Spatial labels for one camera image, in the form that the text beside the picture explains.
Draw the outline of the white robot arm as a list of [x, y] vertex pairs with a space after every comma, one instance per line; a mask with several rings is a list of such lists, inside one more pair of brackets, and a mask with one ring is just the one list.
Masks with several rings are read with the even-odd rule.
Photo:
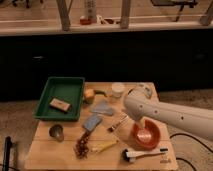
[[154, 101], [151, 96], [152, 90], [145, 83], [124, 96], [125, 112], [138, 125], [144, 126], [144, 118], [149, 117], [213, 141], [213, 110]]

